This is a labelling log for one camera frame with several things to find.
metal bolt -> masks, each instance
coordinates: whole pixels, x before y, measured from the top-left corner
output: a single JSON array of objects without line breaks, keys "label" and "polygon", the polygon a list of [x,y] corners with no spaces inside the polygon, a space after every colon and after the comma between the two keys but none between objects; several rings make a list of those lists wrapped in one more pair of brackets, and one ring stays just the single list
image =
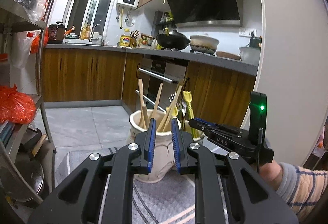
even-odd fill
[{"label": "metal bolt", "polygon": [[136,143],[131,143],[131,144],[129,144],[128,145],[128,148],[130,149],[130,150],[137,150],[138,149],[138,144],[136,144]]},{"label": "metal bolt", "polygon": [[198,143],[191,143],[191,144],[189,145],[189,147],[190,147],[191,149],[196,150],[196,149],[200,148],[200,145],[199,145]]},{"label": "metal bolt", "polygon": [[100,155],[98,153],[92,153],[91,155],[89,155],[89,159],[91,160],[97,160],[100,158]]},{"label": "metal bolt", "polygon": [[230,152],[229,153],[229,157],[232,159],[232,160],[237,160],[239,158],[239,155],[236,153],[236,152]]}]

countertop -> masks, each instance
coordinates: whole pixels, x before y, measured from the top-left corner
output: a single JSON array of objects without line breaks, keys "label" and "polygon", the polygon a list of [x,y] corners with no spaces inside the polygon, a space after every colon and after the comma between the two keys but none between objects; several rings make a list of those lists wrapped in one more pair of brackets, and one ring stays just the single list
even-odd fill
[{"label": "countertop", "polygon": [[45,48],[69,48],[69,49],[93,49],[93,50],[107,50],[107,51],[117,51],[126,53],[140,53],[145,55],[156,55],[167,58],[180,58],[184,60],[214,65],[226,69],[230,69],[237,72],[242,72],[245,74],[257,75],[258,67],[255,65],[247,64],[239,60],[233,60],[228,58],[220,58],[214,56],[208,56],[199,53],[188,53],[180,51],[170,51],[170,50],[152,50],[143,48],[118,48],[118,47],[103,47],[98,45],[84,45],[84,44],[48,44]]}]

wooden stick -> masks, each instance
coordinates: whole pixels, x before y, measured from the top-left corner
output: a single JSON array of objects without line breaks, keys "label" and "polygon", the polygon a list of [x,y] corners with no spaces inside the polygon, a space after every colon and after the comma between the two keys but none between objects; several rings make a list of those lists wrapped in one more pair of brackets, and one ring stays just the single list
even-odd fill
[{"label": "wooden stick", "polygon": [[156,116],[156,113],[157,113],[157,108],[158,108],[158,103],[159,103],[159,99],[160,99],[160,96],[161,96],[161,92],[162,92],[162,87],[163,87],[163,83],[161,83],[159,85],[159,89],[158,89],[158,92],[157,92],[157,97],[156,97],[156,100],[155,100],[155,106],[154,106],[154,110],[150,116],[150,119],[151,118],[155,118]]},{"label": "wooden stick", "polygon": [[142,108],[142,113],[143,113],[145,124],[146,124],[145,129],[147,130],[149,122],[148,122],[148,114],[147,114],[146,104],[142,104],[141,108]]},{"label": "wooden stick", "polygon": [[40,138],[40,140],[37,142],[37,144],[35,145],[35,147],[33,148],[32,150],[32,155],[33,156],[36,156],[37,153],[39,152],[44,140],[46,139],[47,135],[46,134],[43,134]]},{"label": "wooden stick", "polygon": [[160,122],[160,124],[159,124],[159,126],[157,128],[157,131],[158,132],[162,132],[162,130],[163,130],[165,124],[166,124],[167,119],[169,119],[169,120],[171,119],[172,110],[173,110],[173,107],[175,106],[175,104],[177,103],[178,96],[180,95],[181,89],[182,89],[182,86],[179,85],[178,91],[177,91],[177,93],[176,93],[173,101],[170,104],[169,110],[166,111],[164,117],[162,118],[162,121]]},{"label": "wooden stick", "polygon": [[170,109],[170,112],[169,112],[168,118],[166,119],[165,125],[164,125],[164,127],[163,127],[163,131],[165,131],[165,129],[167,128],[167,126],[168,126],[169,123],[170,123],[171,115],[172,115],[172,112],[173,112],[174,106],[176,105],[177,100],[178,100],[178,98],[179,98],[179,95],[180,95],[180,93],[181,93],[181,89],[182,89],[182,86],[180,85],[179,88],[178,88],[178,92],[175,94],[175,97],[174,97],[174,99],[173,99],[173,101],[172,101],[172,105],[173,105],[173,106],[172,106],[171,109]]},{"label": "wooden stick", "polygon": [[139,99],[140,99],[140,121],[139,121],[139,126],[146,129],[145,118],[144,118],[144,115],[142,113],[142,105],[144,104],[144,102],[143,102],[142,79],[138,79],[138,86],[139,86]]}]

power outlet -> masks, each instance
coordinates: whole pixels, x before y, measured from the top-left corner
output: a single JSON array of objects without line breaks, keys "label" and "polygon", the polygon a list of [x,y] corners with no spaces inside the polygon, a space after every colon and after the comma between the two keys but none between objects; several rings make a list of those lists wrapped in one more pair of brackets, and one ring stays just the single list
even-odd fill
[{"label": "power outlet", "polygon": [[251,32],[253,32],[254,35],[256,36],[256,29],[254,28],[244,28],[244,27],[239,28],[239,36],[252,37]]}]

window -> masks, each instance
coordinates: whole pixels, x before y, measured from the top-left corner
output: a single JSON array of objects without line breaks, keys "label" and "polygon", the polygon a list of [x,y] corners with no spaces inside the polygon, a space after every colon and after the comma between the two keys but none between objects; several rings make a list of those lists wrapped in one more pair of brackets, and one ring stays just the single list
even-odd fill
[{"label": "window", "polygon": [[112,0],[73,0],[68,11],[66,27],[75,26],[76,34],[79,34],[83,24],[94,27],[100,24],[105,30],[107,13]]}]

